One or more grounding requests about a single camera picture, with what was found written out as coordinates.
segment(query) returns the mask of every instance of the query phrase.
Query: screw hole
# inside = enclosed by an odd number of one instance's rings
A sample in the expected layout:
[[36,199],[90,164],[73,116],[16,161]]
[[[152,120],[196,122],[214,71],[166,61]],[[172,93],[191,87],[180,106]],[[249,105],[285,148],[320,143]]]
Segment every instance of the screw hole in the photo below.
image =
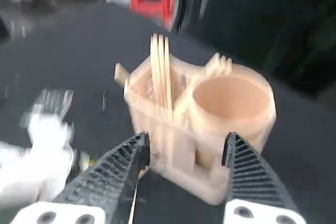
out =
[[285,216],[285,215],[280,215],[277,217],[277,223],[279,224],[296,224],[296,222],[288,217],[288,216]]
[[50,224],[52,223],[56,218],[56,213],[49,211],[45,212],[37,219],[37,224]]
[[253,214],[250,209],[246,207],[237,207],[234,211],[236,215],[239,215],[244,218],[253,218]]
[[94,224],[94,220],[92,215],[82,215],[77,219],[76,224]]

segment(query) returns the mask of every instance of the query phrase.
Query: black table surface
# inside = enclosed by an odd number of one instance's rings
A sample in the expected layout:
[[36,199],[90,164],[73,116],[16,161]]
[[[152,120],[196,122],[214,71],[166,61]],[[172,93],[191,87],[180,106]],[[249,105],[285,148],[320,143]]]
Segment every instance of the black table surface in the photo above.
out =
[[[120,62],[134,70],[148,56],[153,33],[169,36],[171,53],[193,64],[204,65],[214,53],[122,7],[102,3],[1,46],[0,88],[8,86],[9,92],[0,109],[0,140],[30,146],[19,118],[43,88],[75,90],[71,107],[75,148],[103,153],[132,136],[123,90],[113,80],[114,66]],[[336,117],[277,82],[270,83],[278,117],[263,156],[308,223],[333,223]],[[209,206],[154,173],[140,180],[138,197],[135,224],[222,221],[224,206]]]

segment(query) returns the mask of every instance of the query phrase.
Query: cylindrical cup holder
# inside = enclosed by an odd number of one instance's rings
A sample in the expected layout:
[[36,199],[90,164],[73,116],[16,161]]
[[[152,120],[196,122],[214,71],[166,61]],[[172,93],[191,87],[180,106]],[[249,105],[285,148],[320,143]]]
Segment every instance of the cylindrical cup holder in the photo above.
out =
[[[273,94],[264,84],[235,74],[196,83],[189,110],[192,129],[198,134],[223,137],[238,132],[249,141],[260,137],[275,113]],[[200,166],[209,168],[213,158],[203,146],[197,148],[196,160]]]

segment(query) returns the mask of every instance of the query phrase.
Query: blurry background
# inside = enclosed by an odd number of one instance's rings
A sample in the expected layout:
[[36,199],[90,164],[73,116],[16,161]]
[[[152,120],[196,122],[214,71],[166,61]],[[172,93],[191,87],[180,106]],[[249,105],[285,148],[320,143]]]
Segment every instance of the blurry background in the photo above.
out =
[[[96,1],[0,0],[0,37],[19,39]],[[336,107],[336,0],[176,0],[175,9],[172,32]]]

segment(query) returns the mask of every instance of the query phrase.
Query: beige plastic part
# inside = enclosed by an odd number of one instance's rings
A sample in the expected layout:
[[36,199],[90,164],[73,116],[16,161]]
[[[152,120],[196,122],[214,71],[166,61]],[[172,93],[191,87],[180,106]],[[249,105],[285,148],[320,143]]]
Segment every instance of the beige plastic part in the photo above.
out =
[[221,165],[225,136],[238,132],[261,152],[276,119],[274,95],[250,68],[219,54],[195,66],[170,55],[167,43],[162,53],[154,35],[151,55],[124,82],[133,128],[150,135],[151,170],[219,205],[229,174]]

